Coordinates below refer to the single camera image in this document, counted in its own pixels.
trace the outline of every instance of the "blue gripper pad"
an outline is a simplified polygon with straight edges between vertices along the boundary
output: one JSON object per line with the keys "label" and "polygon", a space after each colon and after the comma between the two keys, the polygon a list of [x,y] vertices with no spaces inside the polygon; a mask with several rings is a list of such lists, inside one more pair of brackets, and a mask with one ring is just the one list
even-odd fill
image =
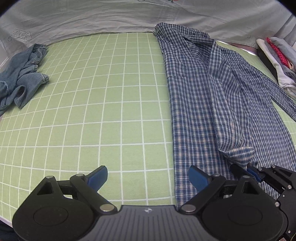
{"label": "blue gripper pad", "polygon": [[200,192],[212,181],[212,178],[198,169],[196,166],[191,166],[188,171],[189,181]]}
{"label": "blue gripper pad", "polygon": [[86,183],[96,192],[103,186],[108,178],[108,170],[105,166],[100,166],[90,174],[86,175]]}

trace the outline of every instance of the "wrinkled fabric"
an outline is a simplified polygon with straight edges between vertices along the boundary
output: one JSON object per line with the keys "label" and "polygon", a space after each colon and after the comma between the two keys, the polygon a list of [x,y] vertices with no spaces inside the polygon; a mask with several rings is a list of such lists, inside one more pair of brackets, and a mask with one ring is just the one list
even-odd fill
{"label": "wrinkled fabric", "polygon": [[262,39],[256,40],[258,46],[262,49],[266,57],[270,60],[273,67],[276,69],[277,74],[277,80],[279,83],[279,86],[287,92],[288,95],[290,95],[293,99],[296,100],[296,83],[293,79],[285,75],[283,72],[283,69],[281,65],[277,62],[277,60],[272,56],[272,54],[269,52],[265,41]]}
{"label": "wrinkled fabric", "polygon": [[288,64],[289,64],[289,69],[295,73],[295,67],[292,64],[292,62],[289,61]]}
{"label": "wrinkled fabric", "polygon": [[13,56],[0,73],[0,116],[13,102],[23,108],[39,86],[49,81],[47,75],[36,72],[46,51],[47,45],[34,44]]}
{"label": "wrinkled fabric", "polygon": [[10,57],[36,42],[52,44],[96,33],[152,32],[163,21],[252,47],[260,36],[285,38],[291,45],[296,39],[296,17],[276,0],[43,0],[42,4],[21,0],[0,17],[0,41]]}
{"label": "wrinkled fabric", "polygon": [[197,193],[191,165],[228,179],[234,179],[231,163],[296,169],[291,136],[271,100],[294,120],[296,106],[275,82],[196,29],[160,23],[154,35],[168,79],[178,207]]}
{"label": "wrinkled fabric", "polygon": [[271,55],[275,58],[275,60],[280,64],[281,68],[283,69],[283,72],[286,76],[291,78],[293,81],[296,81],[296,73],[290,70],[287,66],[282,64],[280,58],[278,57],[277,53],[274,51],[274,49],[266,43],[266,47],[268,48],[268,51],[271,53]]}
{"label": "wrinkled fabric", "polygon": [[270,60],[268,59],[268,57],[266,56],[266,54],[264,53],[264,51],[260,48],[260,46],[258,45],[257,47],[257,55],[260,58],[260,60],[262,61],[262,63],[269,69],[269,71],[272,73],[272,75],[274,76],[274,78],[276,79],[277,82],[279,82],[278,80],[278,75],[276,72],[276,68],[273,66],[273,64],[270,62]]}
{"label": "wrinkled fabric", "polygon": [[277,46],[280,51],[287,57],[287,59],[293,64],[296,65],[296,50],[293,49],[288,43],[277,37],[271,37],[270,41]]}
{"label": "wrinkled fabric", "polygon": [[277,56],[279,57],[281,63],[286,66],[287,68],[289,68],[289,60],[286,58],[285,55],[283,55],[283,53],[280,51],[280,49],[275,46],[269,38],[266,38],[266,42],[270,45],[270,47],[272,47],[272,49],[276,52]]}

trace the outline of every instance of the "stack of folded clothes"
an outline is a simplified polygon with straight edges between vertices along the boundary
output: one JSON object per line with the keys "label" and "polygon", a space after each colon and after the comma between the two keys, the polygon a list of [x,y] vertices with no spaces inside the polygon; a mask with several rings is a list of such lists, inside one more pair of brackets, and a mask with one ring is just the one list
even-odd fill
{"label": "stack of folded clothes", "polygon": [[296,100],[296,50],[277,37],[256,40],[258,55],[287,94]]}

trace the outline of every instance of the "folded clothes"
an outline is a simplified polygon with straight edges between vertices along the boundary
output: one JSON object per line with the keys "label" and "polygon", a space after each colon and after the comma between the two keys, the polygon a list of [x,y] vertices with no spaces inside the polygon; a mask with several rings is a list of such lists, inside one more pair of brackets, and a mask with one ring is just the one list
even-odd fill
{"label": "folded clothes", "polygon": [[272,75],[274,76],[274,78],[276,79],[277,82],[279,82],[278,80],[278,76],[277,76],[277,72],[276,72],[276,68],[273,66],[273,64],[270,62],[270,60],[268,59],[268,57],[266,56],[266,54],[264,53],[264,51],[260,48],[260,46],[258,45],[257,48],[257,55],[259,56],[260,60],[263,62],[263,64],[265,64],[265,66],[269,69],[269,71],[272,73]]}
{"label": "folded clothes", "polygon": [[49,80],[47,75],[36,73],[46,51],[47,45],[34,44],[14,55],[0,73],[0,116],[13,102],[23,108],[39,86]]}
{"label": "folded clothes", "polygon": [[285,55],[279,50],[277,46],[275,46],[269,38],[266,38],[267,43],[270,45],[270,47],[273,48],[273,50],[276,52],[277,56],[279,57],[281,63],[285,65],[287,68],[289,68],[288,59],[285,57]]}
{"label": "folded clothes", "polygon": [[289,69],[295,73],[295,67],[292,64],[292,62],[289,61],[288,64],[289,64]]}
{"label": "folded clothes", "polygon": [[294,48],[288,45],[285,40],[279,39],[277,37],[271,37],[270,41],[279,48],[279,50],[286,56],[293,66],[296,65],[296,50]]}
{"label": "folded clothes", "polygon": [[276,54],[274,49],[269,44],[266,44],[266,47],[268,48],[268,51],[271,53],[271,55],[275,58],[275,60],[280,64],[285,75],[291,78],[292,80],[296,81],[296,73],[290,70],[287,66],[282,64],[281,60],[279,59],[279,56]]}
{"label": "folded clothes", "polygon": [[286,93],[288,93],[288,95],[290,95],[293,99],[296,99],[296,83],[293,79],[291,79],[290,77],[288,77],[282,69],[282,66],[280,65],[280,63],[273,57],[273,55],[269,52],[268,50],[268,44],[265,44],[265,41],[262,39],[257,39],[256,40],[258,46],[260,47],[260,49],[262,49],[262,51],[264,52],[264,54],[266,55],[266,57],[270,60],[270,62],[272,63],[272,65],[274,66],[274,68],[276,69],[276,73],[277,73],[277,80],[279,83],[279,86],[286,91]]}

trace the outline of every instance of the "logo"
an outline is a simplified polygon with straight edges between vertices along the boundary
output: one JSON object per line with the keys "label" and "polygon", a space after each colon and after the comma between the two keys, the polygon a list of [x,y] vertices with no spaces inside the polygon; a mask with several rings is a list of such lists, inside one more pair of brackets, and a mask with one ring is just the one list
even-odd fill
{"label": "logo", "polygon": [[148,207],[148,208],[145,208],[144,211],[147,212],[147,213],[151,213],[153,210]]}
{"label": "logo", "polygon": [[23,31],[23,30],[19,30],[19,29],[15,29],[15,30],[13,31],[13,33],[12,33],[11,36],[13,36],[13,37],[17,37],[17,38],[19,38],[19,39],[23,39],[24,42],[33,39],[33,38],[32,38],[32,35],[31,35],[31,32],[28,32],[28,33],[27,33],[27,32],[25,32],[25,31]]}

